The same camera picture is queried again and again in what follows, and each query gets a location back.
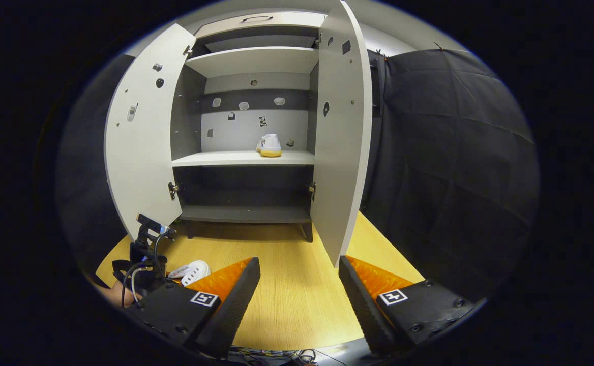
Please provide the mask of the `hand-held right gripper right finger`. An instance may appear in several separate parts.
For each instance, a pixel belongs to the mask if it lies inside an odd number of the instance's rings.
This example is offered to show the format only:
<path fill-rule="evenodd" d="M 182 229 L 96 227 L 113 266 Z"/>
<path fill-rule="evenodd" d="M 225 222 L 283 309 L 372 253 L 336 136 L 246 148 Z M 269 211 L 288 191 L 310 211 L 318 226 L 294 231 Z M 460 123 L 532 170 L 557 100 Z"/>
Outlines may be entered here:
<path fill-rule="evenodd" d="M 377 356 L 427 346 L 476 308 L 434 280 L 414 283 L 351 256 L 340 257 L 339 278 L 369 349 Z"/>

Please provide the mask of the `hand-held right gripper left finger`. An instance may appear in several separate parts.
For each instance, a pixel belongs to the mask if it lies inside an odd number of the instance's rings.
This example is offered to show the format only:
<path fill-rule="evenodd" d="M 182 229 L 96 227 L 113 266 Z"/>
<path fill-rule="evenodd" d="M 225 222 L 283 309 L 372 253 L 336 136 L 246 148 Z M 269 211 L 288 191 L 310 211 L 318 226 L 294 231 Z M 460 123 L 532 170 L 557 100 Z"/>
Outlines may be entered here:
<path fill-rule="evenodd" d="M 188 286 L 159 287 L 133 306 L 133 320 L 176 347 L 225 358 L 259 280 L 250 257 Z"/>

